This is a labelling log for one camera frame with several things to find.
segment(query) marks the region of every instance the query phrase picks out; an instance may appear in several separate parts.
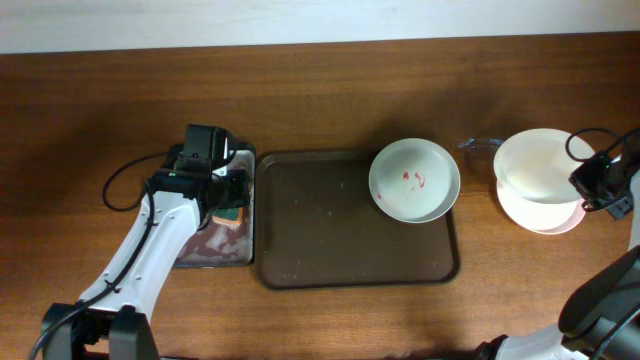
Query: ketchup stain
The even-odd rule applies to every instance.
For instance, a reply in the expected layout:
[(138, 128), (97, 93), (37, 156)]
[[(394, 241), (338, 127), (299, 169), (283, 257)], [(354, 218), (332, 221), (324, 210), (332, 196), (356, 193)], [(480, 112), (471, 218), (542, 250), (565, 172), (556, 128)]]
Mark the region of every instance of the ketchup stain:
[(418, 173), (416, 173), (414, 176), (416, 177), (416, 179), (418, 179), (418, 184), (420, 185), (420, 187), (423, 188), (426, 180)]

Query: wooden table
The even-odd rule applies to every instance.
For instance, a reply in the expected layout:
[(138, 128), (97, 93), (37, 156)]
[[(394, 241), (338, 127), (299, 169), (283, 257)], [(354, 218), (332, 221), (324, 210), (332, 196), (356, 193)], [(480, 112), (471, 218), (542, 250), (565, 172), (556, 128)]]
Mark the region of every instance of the wooden table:
[[(74, 302), (120, 245), (136, 215), (102, 205), (105, 179), (181, 142), (190, 122), (260, 153), (442, 144), (462, 171), (462, 269), (445, 286), (289, 292), (251, 267), (176, 270), (153, 314), (162, 354), (382, 358), (526, 335), (626, 251), (630, 221), (596, 213), (567, 234), (528, 232), (497, 204), (491, 152), (458, 145), (540, 127), (622, 132), (639, 99), (638, 33), (2, 56), (0, 352), (24, 358), (51, 303)], [(113, 201), (132, 201), (157, 166), (125, 173)]]

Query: black tray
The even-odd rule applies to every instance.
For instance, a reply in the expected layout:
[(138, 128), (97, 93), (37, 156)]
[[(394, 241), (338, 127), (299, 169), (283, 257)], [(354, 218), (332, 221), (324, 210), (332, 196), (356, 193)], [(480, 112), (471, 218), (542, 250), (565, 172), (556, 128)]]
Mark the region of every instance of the black tray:
[(371, 198), (376, 153), (278, 153), (256, 172), (256, 268), (271, 289), (441, 284), (460, 268), (453, 213), (424, 224)]

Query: gray tray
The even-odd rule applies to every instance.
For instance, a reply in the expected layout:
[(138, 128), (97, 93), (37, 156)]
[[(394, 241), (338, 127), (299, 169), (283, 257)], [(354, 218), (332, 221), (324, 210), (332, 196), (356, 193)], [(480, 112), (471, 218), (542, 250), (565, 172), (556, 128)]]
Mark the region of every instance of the gray tray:
[(256, 171), (256, 269), (271, 289), (441, 284), (460, 268), (453, 213), (407, 224), (368, 186), (376, 153), (278, 153)]

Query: wood grain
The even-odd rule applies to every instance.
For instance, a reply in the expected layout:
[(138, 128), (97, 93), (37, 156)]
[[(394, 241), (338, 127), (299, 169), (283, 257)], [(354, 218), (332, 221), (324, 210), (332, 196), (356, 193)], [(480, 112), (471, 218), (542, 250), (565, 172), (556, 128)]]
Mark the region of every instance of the wood grain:
[[(75, 301), (118, 248), (135, 214), (101, 204), (105, 179), (191, 122), (260, 153), (442, 144), (462, 172), (462, 270), (445, 286), (299, 292), (265, 289), (251, 267), (173, 271), (153, 315), (162, 354), (383, 358), (528, 334), (625, 252), (630, 222), (597, 213), (563, 235), (523, 230), (496, 202), (492, 153), (458, 144), (624, 131), (639, 98), (639, 33), (0, 57), (0, 350), (24, 358), (49, 305)], [(125, 173), (114, 202), (156, 166)]]

